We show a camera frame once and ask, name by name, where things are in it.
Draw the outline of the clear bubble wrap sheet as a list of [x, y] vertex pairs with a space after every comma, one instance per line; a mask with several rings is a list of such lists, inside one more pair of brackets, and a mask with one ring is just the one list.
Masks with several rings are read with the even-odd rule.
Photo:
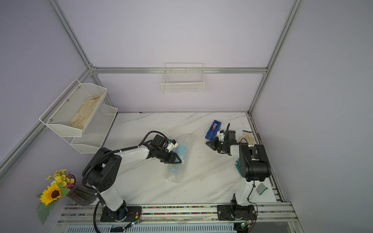
[[175, 160], [177, 163], [169, 164], [166, 173], [166, 180], [173, 183], [180, 183], [185, 174], [194, 138], [192, 135], [187, 134], [179, 137], [176, 142], [178, 143], [178, 146], [173, 149], [173, 152], [178, 156]]

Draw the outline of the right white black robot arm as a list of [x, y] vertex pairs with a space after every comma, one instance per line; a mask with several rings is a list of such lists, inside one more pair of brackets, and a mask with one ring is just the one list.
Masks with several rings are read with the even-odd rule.
[[232, 130], [220, 131], [206, 145], [220, 154], [237, 156], [236, 169], [241, 175], [240, 188], [233, 194], [229, 205], [218, 206], [220, 220], [251, 219], [256, 216], [256, 202], [272, 202], [275, 196], [270, 188], [271, 165], [262, 144], [254, 134], [243, 131], [236, 139]]

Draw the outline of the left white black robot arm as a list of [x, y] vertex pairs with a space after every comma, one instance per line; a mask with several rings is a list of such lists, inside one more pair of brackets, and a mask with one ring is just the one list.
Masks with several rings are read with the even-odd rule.
[[123, 219], [127, 215], [125, 200], [116, 187], [119, 169], [128, 163], [149, 158], [164, 164], [180, 164], [182, 159], [174, 151], [178, 143], [158, 131], [151, 131], [136, 146], [110, 150], [100, 148], [82, 172], [82, 187], [92, 191], [109, 213]]

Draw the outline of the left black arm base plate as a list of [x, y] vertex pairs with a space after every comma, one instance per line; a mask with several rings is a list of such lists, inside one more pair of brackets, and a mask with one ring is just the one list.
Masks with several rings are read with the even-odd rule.
[[127, 206], [115, 212], [104, 207], [100, 222], [134, 222], [140, 218], [141, 213], [141, 206]]

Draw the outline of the blue plastic wine glass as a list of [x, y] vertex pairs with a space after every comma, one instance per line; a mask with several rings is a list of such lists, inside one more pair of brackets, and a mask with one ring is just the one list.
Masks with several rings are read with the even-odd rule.
[[175, 160], [177, 163], [169, 166], [169, 180], [174, 183], [178, 183], [181, 181], [185, 172], [188, 148], [186, 145], [181, 144], [175, 149], [174, 152], [177, 154]]

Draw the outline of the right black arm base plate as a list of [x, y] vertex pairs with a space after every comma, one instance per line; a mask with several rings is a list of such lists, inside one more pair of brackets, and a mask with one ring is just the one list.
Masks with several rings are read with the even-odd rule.
[[230, 205], [218, 205], [217, 206], [218, 219], [222, 220], [255, 220], [256, 211], [253, 205], [249, 206], [230, 206]]

